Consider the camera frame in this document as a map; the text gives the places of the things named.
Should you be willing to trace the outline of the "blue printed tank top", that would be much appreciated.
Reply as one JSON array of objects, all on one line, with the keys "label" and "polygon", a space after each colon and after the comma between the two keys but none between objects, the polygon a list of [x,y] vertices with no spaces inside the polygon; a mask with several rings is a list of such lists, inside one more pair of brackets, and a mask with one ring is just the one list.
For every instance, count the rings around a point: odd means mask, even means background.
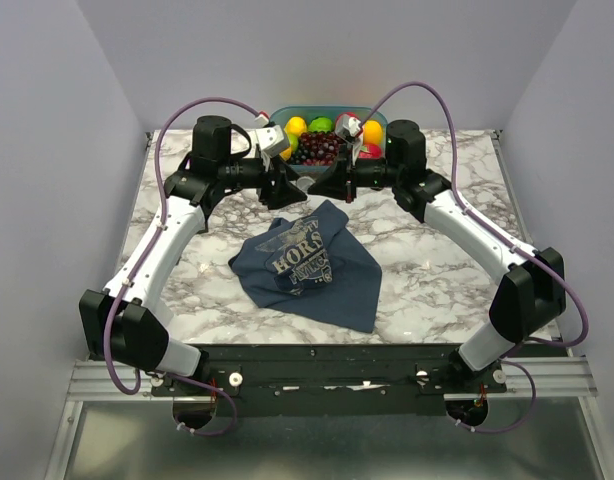
[{"label": "blue printed tank top", "polygon": [[348,221],[329,200],[294,221],[276,218],[243,242],[229,266],[259,308],[371,333],[382,269]]}]

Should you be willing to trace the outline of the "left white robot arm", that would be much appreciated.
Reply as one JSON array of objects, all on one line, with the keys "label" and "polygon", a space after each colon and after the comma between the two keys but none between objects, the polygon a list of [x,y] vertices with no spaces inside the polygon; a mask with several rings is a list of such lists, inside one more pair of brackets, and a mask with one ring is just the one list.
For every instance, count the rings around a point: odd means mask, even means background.
[{"label": "left white robot arm", "polygon": [[89,350],[104,359],[110,373],[122,363],[137,373],[174,375],[188,395],[207,387],[209,372],[201,364],[201,350],[172,338],[167,330],[173,313],[161,293],[170,274],[227,195],[255,189],[273,208],[306,197],[282,158],[291,145],[287,133],[265,114],[256,123],[245,130],[222,116],[198,118],[191,148],[176,170],[168,177],[155,173],[158,211],[135,250],[102,290],[88,290],[81,297]]}]

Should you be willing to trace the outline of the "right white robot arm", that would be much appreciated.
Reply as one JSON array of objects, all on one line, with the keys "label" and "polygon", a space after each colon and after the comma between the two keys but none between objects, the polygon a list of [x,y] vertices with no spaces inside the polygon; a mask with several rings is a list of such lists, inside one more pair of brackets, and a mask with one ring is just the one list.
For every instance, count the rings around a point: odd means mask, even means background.
[{"label": "right white robot arm", "polygon": [[488,322],[458,347],[446,370],[454,389],[472,390],[484,369],[564,312],[562,256],[518,240],[454,192],[450,180],[427,167],[426,139],[415,122],[387,125],[382,158],[361,158],[358,118],[340,115],[334,133],[343,144],[310,194],[352,202],[360,188],[389,188],[402,210],[447,236],[496,284]]}]

